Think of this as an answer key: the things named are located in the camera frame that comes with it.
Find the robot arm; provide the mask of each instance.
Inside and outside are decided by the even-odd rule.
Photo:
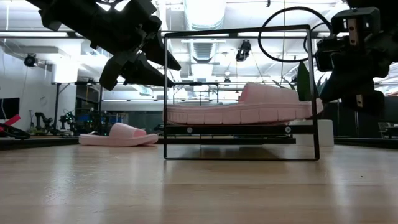
[[[317,44],[319,71],[331,71],[320,98],[342,99],[354,110],[379,114],[384,95],[374,91],[373,78],[385,78],[398,62],[398,17],[387,1],[347,2],[351,9],[331,19],[332,35]],[[349,35],[337,37],[342,32]]]
[[[125,85],[164,86],[164,76],[148,61],[164,66],[164,44],[160,36],[162,21],[152,14],[156,8],[150,0],[131,0],[122,11],[115,6],[122,0],[27,0],[37,6],[43,26],[58,31],[62,24],[91,41],[90,47],[101,47],[111,53],[99,82],[112,90],[121,75]],[[98,4],[105,4],[104,10]],[[168,54],[168,68],[181,66]]]

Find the ventilation duct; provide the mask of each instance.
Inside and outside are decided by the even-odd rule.
[[[213,30],[223,26],[226,0],[184,0],[185,25],[188,30]],[[198,63],[208,63],[214,59],[216,43],[190,44],[191,60]],[[213,65],[196,64],[191,66],[194,79],[208,78],[213,71]]]

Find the camera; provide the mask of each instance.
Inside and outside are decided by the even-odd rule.
[[[249,57],[250,51],[251,51],[250,41],[244,40],[238,50],[238,53],[236,54],[236,61],[244,62]]]
[[[37,60],[36,54],[33,53],[27,54],[27,57],[24,60],[24,64],[30,68],[38,66],[39,60]]]

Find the pink slipper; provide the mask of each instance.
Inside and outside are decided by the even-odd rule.
[[[148,134],[141,129],[116,123],[112,126],[109,136],[81,134],[79,143],[88,146],[140,146],[155,144],[159,139],[156,134]]]
[[[317,112],[322,110],[317,99]],[[299,101],[296,91],[256,83],[247,83],[232,105],[167,105],[167,121],[174,124],[277,124],[311,116],[311,102]]]

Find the table surface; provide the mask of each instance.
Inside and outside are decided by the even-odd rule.
[[[170,146],[181,156],[312,148]],[[398,223],[398,151],[321,149],[318,162],[165,161],[162,146],[0,151],[2,224]]]

